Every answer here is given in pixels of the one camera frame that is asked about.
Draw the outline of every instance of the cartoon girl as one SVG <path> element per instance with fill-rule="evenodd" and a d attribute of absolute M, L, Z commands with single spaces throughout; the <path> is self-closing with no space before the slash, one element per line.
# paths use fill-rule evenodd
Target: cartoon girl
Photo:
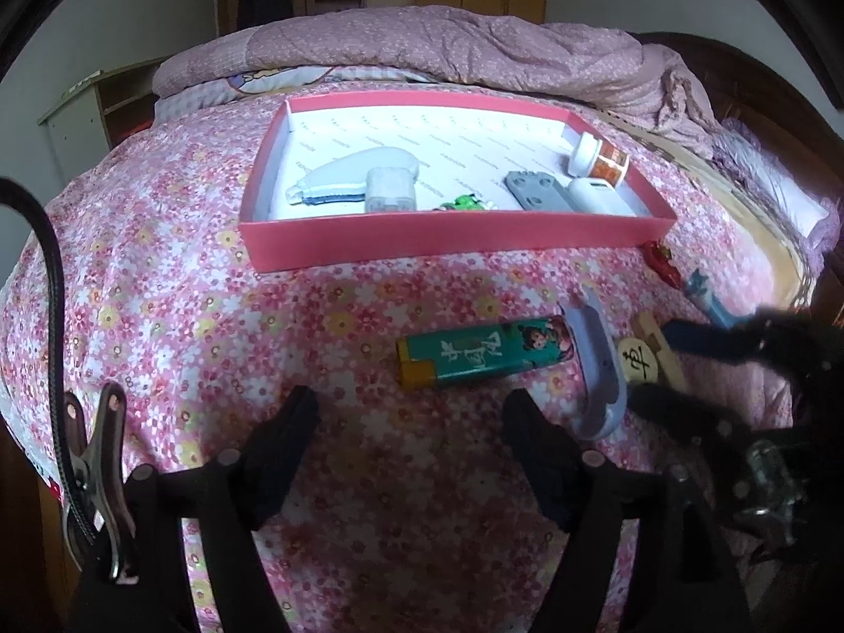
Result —
<path fill-rule="evenodd" d="M 260 69 L 258 71 L 246 71 L 246 73 L 241 73 L 238 75 L 232 75 L 229 77 L 229 85 L 235 90 L 240 90 L 241 92 L 255 92 L 255 90 L 250 90 L 249 88 L 245 88 L 247 83 L 251 83 L 252 81 L 259 81 L 262 78 L 269 78 L 272 75 L 276 75 L 283 71 L 283 69 Z M 266 88 L 261 88 L 257 92 L 265 92 Z"/>
<path fill-rule="evenodd" d="M 553 342 L 560 348 L 560 361 L 567 361 L 574 356 L 574 342 L 562 316 L 550 317 L 544 329 L 534 325 L 521 325 L 519 331 L 522 333 L 524 348 L 529 352 L 544 349 Z"/>

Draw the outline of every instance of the metal screw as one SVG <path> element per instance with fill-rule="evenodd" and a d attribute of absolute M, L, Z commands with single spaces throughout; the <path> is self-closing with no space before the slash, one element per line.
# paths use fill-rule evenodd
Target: metal screw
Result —
<path fill-rule="evenodd" d="M 145 481 L 153 475 L 153 467 L 150 464 L 141 464 L 132 472 L 132 478 L 136 481 Z"/>
<path fill-rule="evenodd" d="M 229 448 L 228 450 L 223 450 L 220 454 L 217 455 L 217 461 L 221 463 L 224 467 L 230 467 L 232 464 L 236 463 L 237 460 L 240 458 L 241 452 L 232 448 Z"/>
<path fill-rule="evenodd" d="M 727 419 L 722 418 L 715 427 L 716 431 L 722 438 L 729 438 L 733 434 L 733 425 Z"/>
<path fill-rule="evenodd" d="M 689 470 L 682 464 L 672 464 L 671 468 L 668 470 L 671 472 L 671 475 L 681 483 L 689 480 Z"/>
<path fill-rule="evenodd" d="M 750 494 L 750 484 L 747 481 L 738 481 L 737 484 L 733 485 L 733 494 L 743 500 Z"/>
<path fill-rule="evenodd" d="M 607 460 L 607 458 L 601 454 L 601 452 L 598 452 L 598 450 L 586 450 L 581 455 L 581 459 L 584 464 L 592 468 L 598 468 Z"/>

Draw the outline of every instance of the pink blanket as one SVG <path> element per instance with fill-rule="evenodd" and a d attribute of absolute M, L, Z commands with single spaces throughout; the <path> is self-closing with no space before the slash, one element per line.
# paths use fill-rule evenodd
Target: pink blanket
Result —
<path fill-rule="evenodd" d="M 501 404 L 512 388 L 526 387 L 547 416 L 564 422 L 583 397 L 579 368 L 569 362 L 408 394 L 397 383 L 396 338 L 550 314 L 583 287 L 600 297 L 616 338 L 630 334 L 640 310 L 659 321 L 702 316 L 638 250 L 464 254 L 256 275 L 237 232 L 238 207 L 283 101 L 262 96 L 204 109 L 137 134 L 49 205 L 68 287 L 66 386 L 92 421 L 103 381 L 119 380 L 129 401 L 126 466 L 163 471 L 239 445 L 290 387 L 312 387 L 322 424 L 281 515 L 256 535 L 291 629 L 523 630 L 565 536 L 539 514 L 501 442 Z M 701 266 L 739 314 L 770 301 L 767 259 L 707 192 L 589 110 L 573 109 L 630 151 L 676 211 L 667 242 L 683 274 Z M 41 473 L 54 478 L 45 271 L 36 249 L 31 239 L 3 293 L 0 408 Z M 788 391 L 761 369 L 692 360 L 688 376 L 699 395 L 755 425 L 790 423 Z M 632 414 L 599 446 L 625 467 L 681 461 L 706 480 L 698 456 Z M 628 526 L 608 630 L 626 597 L 635 544 Z M 186 554 L 204 629 L 216 630 L 193 527 Z"/>
<path fill-rule="evenodd" d="M 608 109 L 703 158 L 719 130 L 702 84 L 680 55 L 624 31 L 538 26 L 447 6 L 348 9 L 269 23 L 166 61 L 162 98 L 217 78 L 286 66 L 382 65 L 442 81 L 565 96 Z"/>

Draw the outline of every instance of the gray plastic part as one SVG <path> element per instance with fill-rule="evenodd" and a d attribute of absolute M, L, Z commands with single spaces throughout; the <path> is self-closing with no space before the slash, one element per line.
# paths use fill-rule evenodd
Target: gray plastic part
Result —
<path fill-rule="evenodd" d="M 601 302 L 589 289 L 581 308 L 560 304 L 577 348 L 587 406 L 573 425 L 583 440 L 604 438 L 619 427 L 627 409 L 627 381 Z"/>
<path fill-rule="evenodd" d="M 504 185 L 525 211 L 575 211 L 565 188 L 551 174 L 542 171 L 511 171 L 504 177 Z"/>

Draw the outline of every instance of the orange label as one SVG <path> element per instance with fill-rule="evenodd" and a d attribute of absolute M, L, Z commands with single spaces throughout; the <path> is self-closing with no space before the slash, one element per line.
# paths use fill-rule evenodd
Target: orange label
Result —
<path fill-rule="evenodd" d="M 621 179 L 627 172 L 627 163 L 630 161 L 630 155 L 627 152 L 619 150 L 618 147 L 604 142 L 601 146 L 601 152 L 595 160 L 595 166 L 592 167 L 592 172 L 589 176 L 591 178 L 599 178 L 607 181 L 615 188 L 621 182 Z"/>

